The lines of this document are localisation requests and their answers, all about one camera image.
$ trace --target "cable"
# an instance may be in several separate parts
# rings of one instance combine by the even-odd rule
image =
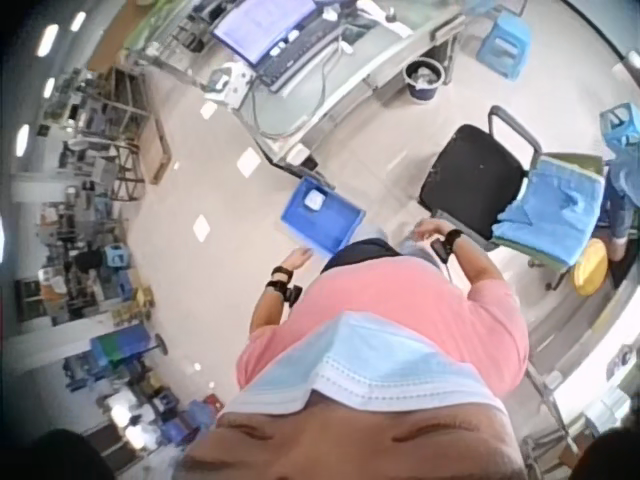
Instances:
[[[453,283],[453,278],[451,278],[451,270],[449,270],[449,264],[445,263],[444,268],[447,270],[447,277],[449,277],[449,282]]]
[[[262,127],[260,127],[260,121],[258,120],[258,107],[256,105],[256,92],[254,88],[251,89],[251,103],[253,107],[253,124],[260,135],[262,135],[265,138],[268,138],[269,140],[280,140],[283,137],[289,137],[291,135],[295,135],[296,133],[298,133],[300,130],[302,130],[304,127],[307,126],[307,124],[311,121],[314,115],[318,113],[318,111],[320,110],[320,108],[322,107],[322,105],[326,100],[327,76],[329,75],[329,73],[331,73],[331,70],[333,70],[338,65],[338,63],[340,62],[340,59],[342,58],[342,53],[343,53],[342,33],[340,33],[340,36],[338,37],[337,45],[338,45],[338,50],[337,50],[338,56],[337,56],[336,62],[331,66],[329,70],[326,70],[326,67],[329,64],[329,61],[335,56],[335,53],[336,53],[336,52],[331,52],[331,55],[329,55],[329,57],[327,57],[325,61],[322,63],[322,89],[320,91],[320,98],[318,99],[318,103],[313,108],[313,111],[311,112],[311,114],[305,115],[302,118],[302,123],[299,123],[298,125],[294,125],[290,130],[286,132],[281,132],[281,133],[271,133],[271,132],[264,131]]]

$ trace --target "hand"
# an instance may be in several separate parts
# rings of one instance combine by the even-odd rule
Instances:
[[[280,265],[294,272],[304,267],[311,257],[313,257],[313,251],[310,248],[296,248]]]
[[[434,235],[445,236],[451,230],[454,230],[454,227],[451,223],[446,220],[439,220],[435,218],[425,218],[424,220],[420,220],[415,227],[413,227],[412,232],[409,234],[411,239],[415,242],[422,242],[423,240],[427,240]]]

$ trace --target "yellow stool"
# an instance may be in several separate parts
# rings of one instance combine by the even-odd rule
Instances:
[[[588,297],[598,291],[607,277],[609,260],[604,242],[592,238],[571,272],[571,281],[579,295]]]

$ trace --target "pink t-shirt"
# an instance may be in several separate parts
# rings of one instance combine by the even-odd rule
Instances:
[[[480,282],[465,297],[424,260],[393,257],[335,268],[318,277],[287,321],[250,337],[237,363],[240,388],[345,311],[369,312],[423,335],[454,360],[473,365],[499,397],[524,375],[527,324],[506,282]]]

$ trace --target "smartwatch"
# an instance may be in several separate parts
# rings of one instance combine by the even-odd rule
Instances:
[[[282,298],[287,298],[287,290],[289,289],[289,284],[282,280],[271,280],[267,283],[265,288],[272,288],[280,295],[282,295]]]
[[[446,264],[449,261],[449,257],[453,253],[453,246],[462,235],[464,232],[456,228],[447,233],[444,240],[434,240],[431,243],[431,248],[442,263]]]
[[[291,279],[293,278],[293,271],[289,270],[288,268],[284,268],[280,265],[278,265],[276,268],[274,268],[271,271],[271,276],[273,277],[276,273],[281,273],[283,275],[287,276],[287,284],[291,282]]]

